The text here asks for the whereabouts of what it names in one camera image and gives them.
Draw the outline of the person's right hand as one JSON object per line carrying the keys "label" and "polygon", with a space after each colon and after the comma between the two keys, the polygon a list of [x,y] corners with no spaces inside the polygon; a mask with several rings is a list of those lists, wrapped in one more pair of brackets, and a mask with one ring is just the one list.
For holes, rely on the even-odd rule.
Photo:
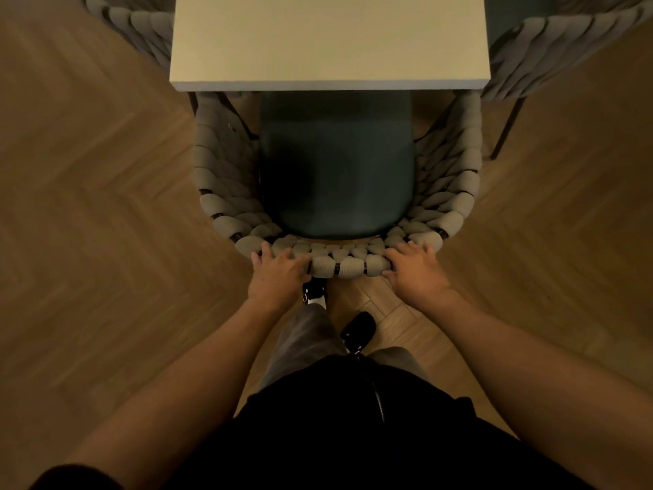
{"label": "person's right hand", "polygon": [[399,285],[390,285],[392,290],[414,309],[423,312],[438,308],[454,294],[430,243],[411,240],[387,248],[383,255],[391,263],[391,270],[399,274]]}

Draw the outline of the person's left hand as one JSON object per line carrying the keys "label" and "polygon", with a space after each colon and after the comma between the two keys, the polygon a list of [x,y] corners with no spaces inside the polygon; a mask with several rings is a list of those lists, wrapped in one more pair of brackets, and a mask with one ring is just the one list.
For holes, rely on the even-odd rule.
{"label": "person's left hand", "polygon": [[272,246],[263,241],[260,252],[251,254],[253,276],[246,308],[266,320],[280,319],[300,297],[302,257],[312,255],[294,256],[290,248],[274,255]]}

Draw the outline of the person's right forearm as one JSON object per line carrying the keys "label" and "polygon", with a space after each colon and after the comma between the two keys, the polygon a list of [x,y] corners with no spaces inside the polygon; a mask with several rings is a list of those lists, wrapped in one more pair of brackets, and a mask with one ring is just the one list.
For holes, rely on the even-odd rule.
{"label": "person's right forearm", "polygon": [[651,393],[451,289],[420,295],[415,305],[523,442],[597,489],[653,490]]}

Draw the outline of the person's left forearm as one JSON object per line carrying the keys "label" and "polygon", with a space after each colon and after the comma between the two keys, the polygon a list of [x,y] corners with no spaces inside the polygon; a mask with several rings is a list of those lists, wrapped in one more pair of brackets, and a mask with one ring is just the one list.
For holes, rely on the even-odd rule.
{"label": "person's left forearm", "polygon": [[261,347],[296,302],[248,298],[103,420],[66,463],[97,469],[126,490],[162,484],[203,439],[233,418]]}

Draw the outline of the black and white shoe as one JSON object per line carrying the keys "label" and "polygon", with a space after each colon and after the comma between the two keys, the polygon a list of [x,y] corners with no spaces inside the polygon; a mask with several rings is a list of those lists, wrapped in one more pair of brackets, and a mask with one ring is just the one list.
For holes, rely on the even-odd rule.
{"label": "black and white shoe", "polygon": [[317,304],[327,309],[328,279],[311,277],[302,285],[302,300],[305,305]]}
{"label": "black and white shoe", "polygon": [[369,345],[376,334],[377,325],[369,312],[360,312],[347,323],[339,337],[348,354],[357,355]]}

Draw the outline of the grey trousers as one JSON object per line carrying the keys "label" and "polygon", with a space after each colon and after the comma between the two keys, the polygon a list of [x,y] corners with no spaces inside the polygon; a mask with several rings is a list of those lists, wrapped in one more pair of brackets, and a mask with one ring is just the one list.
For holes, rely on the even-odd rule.
{"label": "grey trousers", "polygon": [[[282,329],[272,358],[259,389],[330,355],[346,355],[347,350],[327,315],[319,304],[308,304],[293,315]],[[416,358],[405,348],[392,346],[367,354],[379,364],[412,373],[430,382]]]}

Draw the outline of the dark green seat cushion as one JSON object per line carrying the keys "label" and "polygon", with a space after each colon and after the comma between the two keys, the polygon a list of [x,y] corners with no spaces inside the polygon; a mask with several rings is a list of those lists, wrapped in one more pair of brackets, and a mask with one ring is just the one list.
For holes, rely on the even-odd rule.
{"label": "dark green seat cushion", "polygon": [[347,240],[400,221],[414,193],[409,91],[271,91],[259,119],[265,212],[297,236]]}

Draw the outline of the black jacket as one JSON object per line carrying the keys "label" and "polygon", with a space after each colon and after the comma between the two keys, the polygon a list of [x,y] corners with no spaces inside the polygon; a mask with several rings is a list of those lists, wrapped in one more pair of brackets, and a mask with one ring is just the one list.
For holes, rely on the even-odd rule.
{"label": "black jacket", "polygon": [[[587,490],[526,442],[479,418],[418,376],[369,357],[330,355],[250,396],[159,486],[217,490],[237,483],[321,485],[402,478],[465,488]],[[126,490],[101,471],[61,464],[29,490]]]}

